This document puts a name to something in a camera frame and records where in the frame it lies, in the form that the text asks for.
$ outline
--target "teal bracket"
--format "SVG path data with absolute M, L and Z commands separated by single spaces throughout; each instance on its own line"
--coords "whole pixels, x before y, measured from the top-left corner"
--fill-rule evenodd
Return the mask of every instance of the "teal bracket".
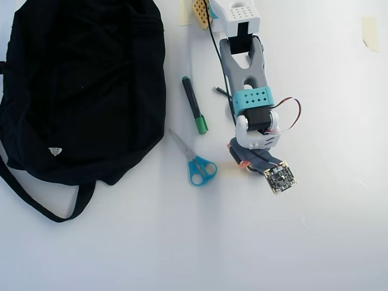
M 239 116 L 245 109 L 273 106 L 272 92 L 270 87 L 249 89 L 236 92 L 233 96 L 233 107 L 235 115 Z
M 216 16 L 215 13 L 213 12 L 212 6 L 211 6 L 211 5 L 209 5 L 209 6 L 210 6 L 210 16 L 211 16 L 213 19 L 217 19 L 218 16 Z

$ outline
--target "yellow perforated board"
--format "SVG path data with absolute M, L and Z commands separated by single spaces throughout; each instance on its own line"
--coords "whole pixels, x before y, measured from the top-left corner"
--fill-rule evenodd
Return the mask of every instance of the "yellow perforated board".
M 213 22 L 213 19 L 210 16 L 209 0 L 205 0 L 205 1 L 207 6 L 207 11 L 209 12 L 210 24 L 211 24 Z M 204 0 L 196 0 L 193 3 L 193 14 L 196 20 L 198 21 L 199 26 L 202 29 L 207 29 L 209 27 L 207 23 L 206 7 L 205 7 Z

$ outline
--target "backpack strap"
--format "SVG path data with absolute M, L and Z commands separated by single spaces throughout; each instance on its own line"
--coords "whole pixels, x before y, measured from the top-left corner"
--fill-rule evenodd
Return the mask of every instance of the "backpack strap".
M 2 68 L 3 68 L 3 66 L 4 66 L 4 64 L 5 64 L 5 62 L 0 62 L 0 75 L 2 75 Z
M 39 211 L 41 214 L 46 216 L 48 219 L 55 221 L 55 222 L 64 222 L 71 219 L 76 218 L 78 215 L 80 215 L 86 205 L 91 200 L 93 193 L 95 191 L 96 183 L 90 183 L 86 185 L 79 186 L 78 194 L 77 194 L 77 200 L 75 202 L 75 208 L 73 213 L 68 218 L 61 218 L 56 216 L 51 211 L 44 208 L 42 205 L 40 205 L 38 202 L 36 202 L 20 185 L 18 180 L 12 175 L 12 173 L 9 171 L 8 167 L 5 165 L 4 161 L 0 157 L 0 175 L 4 179 L 4 181 L 18 194 L 20 198 L 24 200 L 27 204 L 35 208 L 37 211 Z

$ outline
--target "circuit board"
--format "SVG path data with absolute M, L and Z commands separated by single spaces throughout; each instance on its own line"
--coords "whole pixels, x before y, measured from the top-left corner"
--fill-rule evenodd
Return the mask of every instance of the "circuit board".
M 296 185 L 295 178 L 285 161 L 264 171 L 264 176 L 275 195 Z

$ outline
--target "black fabric bag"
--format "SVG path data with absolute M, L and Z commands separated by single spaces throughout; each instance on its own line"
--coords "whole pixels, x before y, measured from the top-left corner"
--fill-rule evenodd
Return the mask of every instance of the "black fabric bag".
M 152 0 L 27 0 L 0 63 L 0 139 L 9 167 L 79 186 L 74 212 L 45 209 L 0 158 L 2 178 L 49 219 L 76 218 L 97 180 L 114 185 L 162 139 L 164 57 Z

